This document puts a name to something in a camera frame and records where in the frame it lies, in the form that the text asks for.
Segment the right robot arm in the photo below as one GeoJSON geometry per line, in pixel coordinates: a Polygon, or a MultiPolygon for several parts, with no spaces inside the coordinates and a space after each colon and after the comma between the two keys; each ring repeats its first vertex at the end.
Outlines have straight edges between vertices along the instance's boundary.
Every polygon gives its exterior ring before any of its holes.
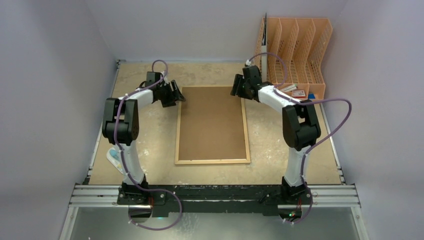
{"type": "Polygon", "coordinates": [[[282,135],[289,147],[287,168],[282,178],[282,200],[294,203],[306,192],[306,165],[309,149],[321,136],[316,109],[311,101],[298,100],[281,92],[271,82],[263,81],[256,65],[245,65],[242,74],[236,74],[230,94],[242,99],[255,100],[281,114],[282,135]]]}

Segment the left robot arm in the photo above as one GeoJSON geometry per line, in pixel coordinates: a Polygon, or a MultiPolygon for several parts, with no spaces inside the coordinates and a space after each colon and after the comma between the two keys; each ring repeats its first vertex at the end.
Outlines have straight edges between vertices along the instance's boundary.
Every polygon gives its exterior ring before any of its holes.
{"type": "Polygon", "coordinates": [[[166,70],[149,71],[146,80],[134,91],[105,101],[101,132],[113,145],[112,149],[123,171],[120,197],[138,205],[146,203],[151,197],[136,146],[140,131],[139,111],[157,101],[167,108],[186,100],[176,81],[168,81],[167,75],[166,70]]]}

